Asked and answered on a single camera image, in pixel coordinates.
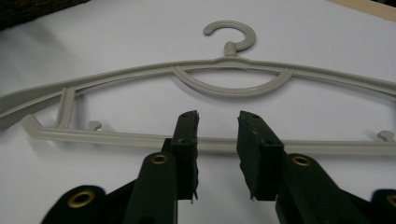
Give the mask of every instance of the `hanger hook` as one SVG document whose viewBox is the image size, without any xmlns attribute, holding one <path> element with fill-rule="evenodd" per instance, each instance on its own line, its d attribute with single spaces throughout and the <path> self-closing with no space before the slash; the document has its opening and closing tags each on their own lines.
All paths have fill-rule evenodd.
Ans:
<svg viewBox="0 0 396 224">
<path fill-rule="evenodd" d="M 211 35 L 214 31 L 220 28 L 234 28 L 236 30 L 242 31 L 246 38 L 243 41 L 234 43 L 229 41 L 224 46 L 225 56 L 236 56 L 236 52 L 244 49 L 248 49 L 254 45 L 256 42 L 256 33 L 254 30 L 239 21 L 215 21 L 208 24 L 204 29 L 205 35 Z"/>
</svg>

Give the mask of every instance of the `clothes hanger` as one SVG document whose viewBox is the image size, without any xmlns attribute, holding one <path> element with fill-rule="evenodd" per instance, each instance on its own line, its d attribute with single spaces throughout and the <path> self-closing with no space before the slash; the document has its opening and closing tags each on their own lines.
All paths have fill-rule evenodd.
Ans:
<svg viewBox="0 0 396 224">
<path fill-rule="evenodd" d="M 100 126 L 100 122 L 98 121 L 90 122 L 91 128 L 88 131 L 68 129 L 68 124 L 72 116 L 75 94 L 118 80 L 172 73 L 183 83 L 197 91 L 222 97 L 249 97 L 265 94 L 280 88 L 292 77 L 308 77 L 338 82 L 396 97 L 396 83 L 393 82 L 297 64 L 252 61 L 238 57 L 237 51 L 248 49 L 254 45 L 256 35 L 253 29 L 238 21 L 216 21 L 207 25 L 204 29 L 204 33 L 206 35 L 211 35 L 220 28 L 234 28 L 242 31 L 246 36 L 246 39 L 241 42 L 227 42 L 224 47 L 225 56 L 221 58 L 151 64 L 90 77 L 76 78 L 5 95 L 0 98 L 0 105 L 2 105 L 0 108 L 0 131 L 23 118 L 22 125 L 24 129 L 34 138 L 134 147 L 160 147 L 163 139 L 168 136 L 140 133 L 96 132 Z M 188 71 L 208 68 L 261 70 L 277 73 L 278 76 L 270 82 L 257 87 L 230 89 L 206 84 L 187 73 Z M 32 113 L 48 105 L 59 102 L 60 99 L 61 106 L 55 128 L 43 127 Z M 393 133 L 390 131 L 379 133 L 378 137 L 385 142 L 283 142 L 285 142 L 286 150 L 289 153 L 396 155 L 396 142 L 394 142 L 392 135 Z M 209 151 L 234 152 L 235 146 L 236 140 L 234 139 L 200 138 L 199 148 Z"/>
</svg>

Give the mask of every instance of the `wooden edge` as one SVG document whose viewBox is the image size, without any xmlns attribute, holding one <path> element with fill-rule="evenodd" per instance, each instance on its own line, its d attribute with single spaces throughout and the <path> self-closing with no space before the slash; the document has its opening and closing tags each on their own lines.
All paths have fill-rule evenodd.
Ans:
<svg viewBox="0 0 396 224">
<path fill-rule="evenodd" d="M 336 4 L 351 7 L 362 12 L 366 12 L 389 21 L 396 21 L 396 7 L 390 7 L 384 4 L 370 0 L 328 0 Z"/>
</svg>

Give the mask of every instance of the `white surface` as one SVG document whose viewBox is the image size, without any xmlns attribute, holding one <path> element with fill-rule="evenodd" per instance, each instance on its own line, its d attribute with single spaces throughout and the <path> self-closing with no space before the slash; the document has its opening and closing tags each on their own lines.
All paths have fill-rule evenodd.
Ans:
<svg viewBox="0 0 396 224">
<path fill-rule="evenodd" d="M 251 26 L 256 45 L 238 55 L 299 63 L 396 81 L 396 23 L 327 1 L 100 1 L 0 33 L 0 95 L 75 77 L 153 63 L 212 59 L 243 35 L 204 36 L 212 21 Z M 248 87 L 273 76 L 245 71 L 194 74 L 211 84 Z M 57 105 L 36 115 L 55 121 Z M 281 139 L 377 140 L 396 131 L 396 104 L 370 91 L 293 78 L 271 94 L 230 100 L 202 95 L 174 76 L 111 84 L 77 98 L 72 127 L 172 134 L 177 116 L 196 109 L 199 136 L 236 137 L 239 110 L 262 116 Z M 142 148 L 39 141 L 15 124 L 0 133 L 0 223 L 39 223 L 66 191 L 84 184 L 107 192 L 137 177 Z M 316 157 L 343 189 L 369 199 L 396 188 L 395 158 Z M 231 155 L 200 155 L 199 201 L 179 203 L 179 223 L 278 223 L 273 203 L 251 202 Z"/>
</svg>

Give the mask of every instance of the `gray plastic hanger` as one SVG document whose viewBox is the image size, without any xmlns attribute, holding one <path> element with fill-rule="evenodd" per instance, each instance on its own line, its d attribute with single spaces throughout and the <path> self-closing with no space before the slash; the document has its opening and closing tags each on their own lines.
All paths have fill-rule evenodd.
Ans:
<svg viewBox="0 0 396 224">
<path fill-rule="evenodd" d="M 225 56 L 214 60 L 159 63 L 90 77 L 72 79 L 16 91 L 0 98 L 0 131 L 18 122 L 22 118 L 25 130 L 34 138 L 86 142 L 95 144 L 122 145 L 135 147 L 160 147 L 167 136 L 138 133 L 96 132 L 100 123 L 91 123 L 85 130 L 70 130 L 72 106 L 76 93 L 85 91 L 108 82 L 117 80 L 149 77 L 173 73 L 189 87 L 210 95 L 225 97 L 249 97 L 273 91 L 284 85 L 291 77 L 310 77 L 320 80 L 334 81 L 396 97 L 396 83 L 361 77 L 332 70 L 314 68 L 296 64 L 251 61 L 237 56 L 237 51 L 248 49 L 254 45 L 256 35 L 244 23 L 238 21 L 216 21 L 206 26 L 204 33 L 211 35 L 219 28 L 234 28 L 242 31 L 246 39 L 234 43 L 227 42 Z M 229 89 L 206 84 L 190 76 L 187 71 L 207 68 L 242 68 L 278 73 L 278 76 L 263 85 L 244 89 Z M 31 115 L 36 111 L 59 102 L 61 106 L 55 128 L 42 127 Z M 387 142 L 306 142 L 284 141 L 288 152 L 325 153 L 325 154 L 375 154 L 396 155 L 396 143 L 391 142 L 389 135 L 383 138 Z M 233 139 L 201 138 L 199 148 L 210 151 L 234 152 L 236 142 Z"/>
</svg>

